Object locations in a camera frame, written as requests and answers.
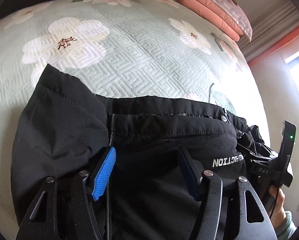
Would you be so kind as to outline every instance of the quilted bedspread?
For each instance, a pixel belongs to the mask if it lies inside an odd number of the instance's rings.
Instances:
[[[220,105],[257,124],[269,144],[263,104],[236,43],[175,0],[55,0],[24,8],[0,20],[0,230],[8,240],[18,230],[12,144],[47,63],[105,97]]]

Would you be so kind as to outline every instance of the light blue sleeve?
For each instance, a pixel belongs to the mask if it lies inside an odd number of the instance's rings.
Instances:
[[[277,240],[289,239],[296,230],[296,226],[294,225],[291,219],[291,212],[286,211],[285,213],[286,219],[284,220],[283,224],[281,224],[278,228],[275,229]]]

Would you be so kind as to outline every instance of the person's hand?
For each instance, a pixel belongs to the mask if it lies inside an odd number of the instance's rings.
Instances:
[[[276,194],[277,194],[277,187],[271,185],[268,189],[268,192],[270,193],[270,195],[272,195],[274,198],[276,198]],[[286,213],[285,210],[283,208],[283,204],[284,204],[284,200],[285,200],[285,195],[282,191],[282,189],[279,189],[279,193],[277,196],[277,202],[275,205],[275,209],[271,218],[271,222],[274,228],[278,228],[285,220],[286,218]]]

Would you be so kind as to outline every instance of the blue gripper pad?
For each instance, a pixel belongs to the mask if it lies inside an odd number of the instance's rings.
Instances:
[[[94,189],[91,195],[93,196],[93,199],[95,201],[98,200],[98,198],[104,194],[106,185],[108,183],[110,174],[112,173],[115,162],[116,150],[114,147],[111,147],[94,179]]]

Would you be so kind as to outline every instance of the silver screw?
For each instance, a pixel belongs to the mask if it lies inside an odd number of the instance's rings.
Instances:
[[[247,182],[247,178],[244,177],[244,176],[239,176],[239,177],[238,177],[238,180],[239,180],[241,183],[245,183],[245,182]]]
[[[79,172],[79,176],[81,176],[81,177],[86,177],[88,174],[89,174],[89,173],[88,173],[87,170],[83,170],[83,171],[80,171],[80,172]]]
[[[204,171],[204,175],[207,176],[207,177],[210,177],[210,176],[213,176],[214,175],[214,172],[210,171],[210,170],[205,170]]]
[[[54,177],[51,176],[51,177],[48,177],[48,178],[46,179],[46,182],[47,182],[47,183],[52,183],[52,182],[54,182],[54,180],[55,180]]]

